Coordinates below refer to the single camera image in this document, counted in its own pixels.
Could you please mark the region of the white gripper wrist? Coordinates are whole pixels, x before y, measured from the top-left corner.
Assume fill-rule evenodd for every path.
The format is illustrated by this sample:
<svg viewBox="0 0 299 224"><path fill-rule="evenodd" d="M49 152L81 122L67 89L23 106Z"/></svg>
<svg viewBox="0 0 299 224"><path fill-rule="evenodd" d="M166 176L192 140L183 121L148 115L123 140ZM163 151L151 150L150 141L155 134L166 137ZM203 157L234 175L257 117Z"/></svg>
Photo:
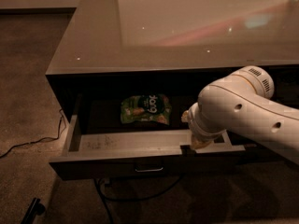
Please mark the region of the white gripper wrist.
<svg viewBox="0 0 299 224"><path fill-rule="evenodd" d="M201 106L194 103L188 110L181 115L181 121L187 123L191 130L192 143L191 149L201 149L213 143L224 133L224 129L218 127L211 120L204 117Z"/></svg>

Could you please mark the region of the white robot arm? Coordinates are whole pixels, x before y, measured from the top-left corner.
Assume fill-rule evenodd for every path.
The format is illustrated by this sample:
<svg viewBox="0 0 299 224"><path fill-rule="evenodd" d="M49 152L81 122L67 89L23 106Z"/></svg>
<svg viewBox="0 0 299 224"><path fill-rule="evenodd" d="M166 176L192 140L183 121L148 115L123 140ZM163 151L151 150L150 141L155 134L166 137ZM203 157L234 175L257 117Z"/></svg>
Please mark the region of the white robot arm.
<svg viewBox="0 0 299 224"><path fill-rule="evenodd" d="M273 102L273 94L270 75L246 66L206 85L182 119L202 143L230 131L299 164L299 110Z"/></svg>

